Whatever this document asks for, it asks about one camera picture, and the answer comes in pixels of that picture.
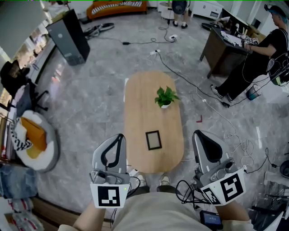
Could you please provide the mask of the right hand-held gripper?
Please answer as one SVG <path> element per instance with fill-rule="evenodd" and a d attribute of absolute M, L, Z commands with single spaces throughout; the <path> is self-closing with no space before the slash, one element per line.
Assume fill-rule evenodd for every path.
<path fill-rule="evenodd" d="M 195 158 L 200 171 L 194 180 L 209 203 L 224 206 L 246 192 L 244 169 L 238 169 L 233 158 L 220 164 L 223 155 L 221 139 L 215 134 L 196 130 L 192 136 Z"/>

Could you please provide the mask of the black picture frame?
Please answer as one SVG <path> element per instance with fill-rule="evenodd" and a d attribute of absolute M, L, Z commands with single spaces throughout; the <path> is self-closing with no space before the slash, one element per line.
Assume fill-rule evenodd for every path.
<path fill-rule="evenodd" d="M 160 134 L 158 130 L 146 132 L 145 136 L 149 151 L 162 148 Z"/>

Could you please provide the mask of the person's left forearm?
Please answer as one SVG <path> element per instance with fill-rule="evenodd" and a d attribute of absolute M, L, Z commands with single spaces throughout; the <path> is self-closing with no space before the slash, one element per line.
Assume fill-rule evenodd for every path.
<path fill-rule="evenodd" d="M 91 200 L 72 227 L 78 231 L 101 231 L 105 212 L 105 208 L 96 208 Z"/>

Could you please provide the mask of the person's dark trousers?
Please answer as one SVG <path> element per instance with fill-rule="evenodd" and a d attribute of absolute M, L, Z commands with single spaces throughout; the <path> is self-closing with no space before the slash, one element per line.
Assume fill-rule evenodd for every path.
<path fill-rule="evenodd" d="M 139 187 L 133 194 L 128 195 L 127 199 L 132 197 L 132 196 L 136 196 L 139 194 L 145 194 L 145 193 L 149 193 L 150 192 L 150 188 L 149 186 L 142 186 Z M 161 185 L 157 187 L 157 192 L 165 192 L 165 193 L 172 193 L 172 194 L 178 194 L 178 195 L 182 195 L 181 192 L 179 190 L 177 190 L 175 187 L 171 186 L 171 185 Z"/>

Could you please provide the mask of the black screen device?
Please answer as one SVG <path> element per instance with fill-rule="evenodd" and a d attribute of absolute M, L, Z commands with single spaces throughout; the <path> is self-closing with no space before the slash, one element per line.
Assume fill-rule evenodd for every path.
<path fill-rule="evenodd" d="M 200 222 L 212 231 L 220 231 L 223 229 L 221 219 L 217 213 L 201 210 Z"/>

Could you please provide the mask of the person's beige shirt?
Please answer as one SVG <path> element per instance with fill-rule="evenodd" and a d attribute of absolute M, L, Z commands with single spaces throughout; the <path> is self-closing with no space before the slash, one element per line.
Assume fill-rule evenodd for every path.
<path fill-rule="evenodd" d="M 211 231 L 201 224 L 191 204 L 172 193 L 132 196 L 117 213 L 112 231 Z"/>

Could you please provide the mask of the brown wooden bench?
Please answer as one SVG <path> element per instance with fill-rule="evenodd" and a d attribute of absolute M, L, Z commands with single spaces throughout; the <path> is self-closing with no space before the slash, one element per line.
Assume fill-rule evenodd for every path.
<path fill-rule="evenodd" d="M 32 202 L 33 214 L 43 223 L 45 231 L 78 231 L 72 226 L 81 213 L 56 206 L 39 197 L 32 198 Z M 101 231 L 112 231 L 107 219 L 104 219 Z"/>

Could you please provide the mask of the orange cushion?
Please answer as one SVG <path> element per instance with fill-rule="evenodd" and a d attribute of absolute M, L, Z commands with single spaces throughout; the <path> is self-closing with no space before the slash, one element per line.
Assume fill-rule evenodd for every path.
<path fill-rule="evenodd" d="M 21 117 L 21 124 L 27 130 L 26 137 L 40 151 L 47 148 L 45 130 L 30 119 Z"/>

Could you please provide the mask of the black metal stand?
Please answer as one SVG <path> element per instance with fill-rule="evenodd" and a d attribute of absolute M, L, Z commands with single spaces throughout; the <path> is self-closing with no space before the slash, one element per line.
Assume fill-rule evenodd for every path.
<path fill-rule="evenodd" d="M 279 215 L 282 212 L 285 215 L 288 206 L 289 196 L 265 194 L 251 206 L 251 210 L 264 215 Z"/>

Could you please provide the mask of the black office chair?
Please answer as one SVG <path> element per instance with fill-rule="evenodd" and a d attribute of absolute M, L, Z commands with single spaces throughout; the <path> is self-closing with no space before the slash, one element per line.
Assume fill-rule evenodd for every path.
<path fill-rule="evenodd" d="M 37 108 L 40 108 L 44 111 L 48 111 L 48 107 L 42 107 L 39 105 L 39 101 L 45 94 L 49 94 L 47 90 L 43 91 L 41 94 L 36 91 L 36 84 L 34 84 L 31 79 L 28 79 L 27 84 L 29 86 L 29 97 L 31 100 L 32 110 L 35 111 Z"/>

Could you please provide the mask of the blue denim cloth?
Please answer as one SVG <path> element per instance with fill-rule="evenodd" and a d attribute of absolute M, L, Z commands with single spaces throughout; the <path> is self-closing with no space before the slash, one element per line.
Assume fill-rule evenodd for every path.
<path fill-rule="evenodd" d="M 37 194 L 36 172 L 33 169 L 10 165 L 0 167 L 0 196 L 23 199 Z"/>

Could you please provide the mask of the cardboard box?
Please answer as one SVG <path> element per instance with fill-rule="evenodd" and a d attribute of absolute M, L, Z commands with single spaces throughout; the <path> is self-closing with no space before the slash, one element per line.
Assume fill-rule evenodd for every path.
<path fill-rule="evenodd" d="M 260 31 L 258 31 L 254 26 L 249 25 L 247 28 L 247 35 L 250 38 L 256 38 L 258 42 L 262 42 L 266 36 L 263 35 Z"/>

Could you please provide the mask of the dark grey tall cabinet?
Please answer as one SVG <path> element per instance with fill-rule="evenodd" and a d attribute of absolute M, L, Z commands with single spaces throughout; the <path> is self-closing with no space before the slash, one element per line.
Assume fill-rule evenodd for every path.
<path fill-rule="evenodd" d="M 46 26 L 46 29 L 69 65 L 86 62 L 90 47 L 73 9 L 65 12 L 61 19 Z"/>

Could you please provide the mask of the white drawer cabinet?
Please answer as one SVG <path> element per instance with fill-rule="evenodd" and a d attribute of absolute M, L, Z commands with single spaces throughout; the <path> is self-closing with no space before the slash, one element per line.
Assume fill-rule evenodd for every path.
<path fill-rule="evenodd" d="M 223 6 L 217 1 L 194 1 L 191 9 L 191 18 L 194 15 L 203 16 L 210 19 L 218 19 Z"/>

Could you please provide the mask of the orange sofa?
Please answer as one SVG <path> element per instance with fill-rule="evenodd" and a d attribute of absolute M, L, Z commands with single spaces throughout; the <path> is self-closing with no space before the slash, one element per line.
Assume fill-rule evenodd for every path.
<path fill-rule="evenodd" d="M 94 1 L 86 10 L 89 19 L 124 13 L 147 13 L 147 2 L 141 0 Z"/>

